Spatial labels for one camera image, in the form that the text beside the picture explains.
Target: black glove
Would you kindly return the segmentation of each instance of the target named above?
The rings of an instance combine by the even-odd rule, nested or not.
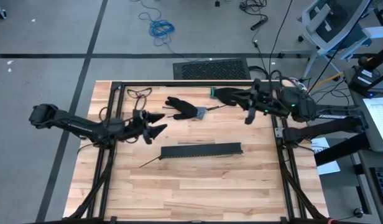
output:
[[[189,119],[197,116],[197,108],[186,101],[168,96],[168,101],[165,104],[179,110],[180,114],[175,114],[174,119]]]
[[[226,87],[214,90],[213,95],[217,97],[220,102],[228,106],[236,106],[237,104],[246,103],[249,94],[246,90]]]

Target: black cord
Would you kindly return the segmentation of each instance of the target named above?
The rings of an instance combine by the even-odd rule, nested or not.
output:
[[[102,119],[102,112],[103,112],[104,109],[108,109],[108,107],[105,106],[104,108],[100,109],[100,111],[99,111],[99,119],[100,119],[100,121],[104,121],[104,119]]]
[[[244,8],[245,8],[244,6],[245,6],[246,3],[247,3],[247,0],[246,0],[245,2],[240,2],[240,9],[243,10],[245,13],[247,13],[247,12],[246,12],[247,9],[244,10]],[[257,8],[257,9],[258,9],[258,12],[259,12],[258,15],[260,15],[259,21],[261,21],[263,17],[265,17],[265,18],[266,18],[266,21],[268,21],[269,18],[267,17],[267,15],[264,15],[264,14],[261,13],[261,8],[266,7],[266,5],[267,5],[267,1],[264,0],[264,2],[262,2],[261,5],[262,5],[262,7],[258,7],[258,8]],[[265,73],[266,73],[266,75],[267,75],[267,70],[266,70],[266,67],[265,67],[265,62],[264,62],[264,59],[262,58],[262,52],[261,52],[261,50],[260,50],[260,48],[259,48],[258,43],[255,41],[255,37],[256,37],[256,35],[258,34],[259,29],[260,29],[260,27],[257,28],[255,34],[252,36],[251,42],[252,42],[252,43],[254,44],[254,46],[258,49],[259,55],[261,56],[262,65],[263,65],[263,67],[264,67],[264,69],[265,69],[264,71],[265,71]]]
[[[290,4],[288,5],[287,12],[285,13],[283,22],[281,23],[281,26],[280,26],[280,29],[279,29],[279,31],[278,31],[278,33],[277,33],[276,39],[274,40],[273,49],[272,49],[272,51],[271,51],[271,53],[270,53],[270,56],[269,56],[269,74],[270,74],[270,66],[272,65],[271,61],[272,61],[273,51],[274,51],[274,48],[275,48],[275,46],[276,46],[277,39],[279,38],[281,28],[283,28],[283,25],[284,25],[284,22],[285,22],[285,20],[286,20],[286,18],[287,18],[288,12],[290,11],[292,1],[293,1],[293,0],[291,0],[291,1],[290,1]]]
[[[337,92],[337,93],[340,93],[340,94],[342,94],[343,96],[337,96],[337,95],[335,95],[333,92]],[[330,92],[331,93],[331,95],[333,95],[333,96],[335,96],[335,97],[338,97],[338,98],[346,98],[346,100],[348,101],[348,106],[350,105],[350,101],[349,101],[349,96],[351,96],[351,95],[346,95],[344,92],[342,92],[342,91],[339,91],[339,90],[333,90],[333,91],[331,91]]]
[[[305,147],[305,146],[298,145],[298,147],[301,147],[302,149],[308,149],[309,151],[315,152],[313,149]]]
[[[261,9],[263,7],[266,7],[266,5],[267,0],[245,0],[243,2],[240,2],[239,8],[246,14],[252,16],[260,16],[261,19],[262,17],[268,19],[267,15],[261,13]]]
[[[249,67],[248,67],[248,70],[249,70],[249,71],[262,72],[263,74],[265,74],[265,78],[266,78],[266,79],[269,79],[269,74],[268,74],[267,71],[266,71],[266,68],[265,68],[265,64],[264,64],[263,59],[262,59],[262,64],[264,65],[264,68],[261,68],[261,67],[259,67],[259,66],[255,66],[255,65],[253,65],[253,66],[249,66]]]
[[[364,8],[363,12],[366,11],[366,9],[369,7],[369,4],[367,4],[367,6]],[[349,37],[349,34],[352,33],[352,30],[356,27],[356,25],[359,23],[361,19],[361,15],[359,16],[359,18],[357,19],[357,21],[353,24],[352,26],[352,29],[349,30],[348,34],[346,34],[346,37],[341,41],[341,43],[338,45],[338,47],[336,48],[335,50],[335,53],[331,56],[331,58],[329,59],[328,63],[326,64],[326,67],[324,67],[323,71],[320,73],[320,75],[318,76],[318,78],[316,79],[316,81],[314,82],[313,86],[310,88],[310,90],[308,91],[308,93],[311,92],[311,90],[315,87],[315,85],[317,84],[317,82],[319,81],[319,79],[323,76],[325,70],[328,68],[328,66],[330,65],[331,61],[334,59],[335,55],[338,53],[338,51],[343,47],[343,43],[345,42],[345,40]]]
[[[77,155],[78,153],[80,153],[80,151],[85,148],[85,147],[88,147],[88,146],[92,146],[94,143],[91,143],[91,144],[87,144],[87,145],[84,145],[83,147],[79,148],[78,151],[77,151]]]
[[[134,144],[135,142],[137,142],[137,140],[139,140],[139,137],[136,137],[134,141],[128,141],[128,140],[125,140],[128,144]]]
[[[345,219],[349,219],[349,218],[354,218],[356,217],[355,215],[351,216],[351,217],[346,217],[346,218],[340,218],[340,219],[337,219],[337,221],[341,221],[341,220],[345,220]]]
[[[277,32],[277,35],[276,35],[276,39],[274,40],[274,45],[273,45],[273,48],[272,48],[272,51],[270,53],[270,56],[269,56],[269,86],[270,86],[270,95],[273,94],[273,86],[272,86],[272,79],[271,79],[271,72],[270,72],[270,67],[272,65],[272,55],[273,55],[273,51],[276,47],[276,43],[277,43],[277,39],[279,38],[279,35],[280,35],[280,32],[281,32],[281,28],[283,28],[283,25],[284,25],[284,22],[287,18],[287,15],[288,15],[288,12],[290,11],[290,8],[291,8],[291,4],[292,4],[292,1],[290,1],[290,4],[288,5],[288,9],[287,9],[287,12],[285,13],[285,16],[284,16],[284,19],[283,19],[283,22],[281,23],[281,26],[279,28],[279,31]]]
[[[339,82],[338,84],[335,85],[335,87],[334,87],[332,90],[327,91],[325,94],[323,94],[323,96],[321,96],[321,98],[320,98],[318,101],[316,101],[316,103],[318,103],[320,100],[322,100],[322,99],[324,98],[324,96],[326,96],[327,94],[329,94],[329,93],[331,93],[332,91],[334,91],[340,84],[342,84],[342,82]]]
[[[265,66],[264,58],[262,57],[262,52],[261,52],[261,50],[260,50],[260,48],[259,48],[258,43],[255,43],[255,42],[254,42],[253,44],[255,44],[256,48],[258,48],[258,52],[259,52],[259,55],[260,55],[260,58],[261,58],[261,61],[262,61],[262,65],[263,65],[263,67],[264,67],[264,70],[255,70],[255,71],[260,71],[260,72],[265,73],[265,75],[266,75],[265,78],[267,78],[267,77],[269,76],[269,74],[267,73],[267,70],[266,70],[266,66]]]
[[[136,100],[136,103],[135,103],[135,107],[134,107],[135,110],[136,110],[137,105],[139,104],[139,102],[140,102],[140,100],[141,100],[142,98],[144,98],[145,101],[143,102],[143,106],[142,106],[142,108],[139,109],[139,110],[143,110],[143,109],[144,109],[144,107],[145,107],[146,104],[147,104],[147,97],[148,97],[151,93],[152,93],[152,89],[151,89],[151,87],[146,88],[146,89],[144,89],[144,90],[139,90],[139,91],[135,91],[135,90],[127,89],[127,94],[128,94],[128,96],[130,96],[130,97],[133,98],[133,99],[137,99],[137,100]]]

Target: wooden tabletop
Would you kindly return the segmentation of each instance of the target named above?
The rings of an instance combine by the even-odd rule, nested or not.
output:
[[[96,82],[88,119],[99,121],[100,109],[108,104],[110,86],[110,81]],[[142,90],[147,87],[148,82],[146,86],[129,88]],[[207,87],[153,86],[145,110],[168,116],[178,113],[162,108],[168,96],[195,106],[222,105],[218,100],[210,99],[209,94]],[[135,102],[125,93],[124,118],[131,116]],[[120,142],[105,219],[117,216],[118,220],[279,221],[279,217],[287,217],[270,116],[256,113],[251,125],[244,124],[245,117],[246,112],[238,106],[209,111],[203,120],[165,117],[154,124],[168,124],[168,127],[153,144],[146,145],[143,139],[134,144]],[[288,124],[303,127],[292,120]],[[227,142],[241,142],[244,156],[163,159],[139,168],[159,156],[162,146]],[[303,191],[316,208],[328,216],[313,153],[302,148],[295,149],[294,153]],[[86,147],[79,153],[64,217],[71,215],[90,191],[97,155],[98,149],[93,147]],[[99,194],[95,214],[100,198]],[[292,199],[298,216],[293,192]]]

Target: blue cable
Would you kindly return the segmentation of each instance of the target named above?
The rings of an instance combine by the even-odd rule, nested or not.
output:
[[[159,16],[155,19],[152,19],[148,12],[141,12],[138,16],[140,20],[146,20],[146,21],[150,22],[149,34],[150,34],[150,36],[152,36],[154,38],[154,40],[153,40],[154,46],[161,47],[163,45],[166,45],[168,47],[169,51],[171,51],[171,53],[173,53],[175,55],[180,55],[181,57],[183,57],[185,60],[188,60],[189,62],[196,62],[196,61],[201,60],[201,59],[206,60],[205,58],[199,58],[196,60],[189,60],[183,54],[174,52],[171,49],[171,47],[169,46],[169,44],[172,41],[171,33],[175,32],[175,27],[169,21],[167,21],[165,19],[161,19],[162,13],[161,13],[160,9],[157,9],[156,7],[146,6],[142,0],[131,0],[131,1],[132,2],[139,1],[139,2],[141,2],[141,5],[143,7],[145,7],[146,9],[153,9],[159,13]]]

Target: gray floor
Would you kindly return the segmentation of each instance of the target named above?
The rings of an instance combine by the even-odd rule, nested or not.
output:
[[[257,17],[241,12],[238,0],[222,1],[221,7],[213,7],[213,0],[144,2],[159,8],[162,18],[174,24],[176,30],[171,48],[176,52],[257,52],[251,45],[254,32],[249,30],[257,22]],[[256,37],[262,53],[272,50],[274,37],[288,6],[288,1],[284,0],[268,2],[262,13],[269,16],[269,21]],[[308,48],[306,43],[296,41],[302,30],[296,18],[310,2],[294,1],[274,52]],[[9,17],[0,21],[0,54],[85,54],[101,3],[102,0],[2,1]],[[137,18],[142,11],[145,10],[139,2],[108,0],[93,52],[169,54],[166,47],[154,47],[148,34],[148,22]],[[371,14],[361,21],[361,25],[378,26],[379,23]],[[377,53],[382,48],[383,39],[375,40],[370,47],[360,51]],[[247,61],[249,65],[262,66],[258,58],[248,58]],[[35,221],[62,132],[56,128],[36,130],[29,124],[28,117],[32,106],[40,103],[53,103],[68,110],[83,62],[82,58],[0,58],[0,224]],[[184,59],[92,59],[76,115],[86,116],[96,80],[171,80],[175,62],[184,62]],[[274,58],[272,62],[272,70],[279,69],[285,76],[299,78],[307,60]],[[264,63],[269,66],[267,58]],[[339,68],[348,68],[356,64],[356,60],[335,64]],[[310,76],[317,77],[324,66],[325,61],[317,61]],[[323,78],[334,74],[335,71],[329,68]],[[251,73],[251,76],[263,78],[258,73]],[[336,100],[326,96],[321,103],[333,104]],[[338,102],[346,104],[345,99]],[[62,217],[79,143],[74,137],[70,137],[67,143],[47,220]],[[351,189],[325,188],[324,191],[333,218],[348,217],[360,206]],[[364,218],[351,220],[377,223],[375,217]]]

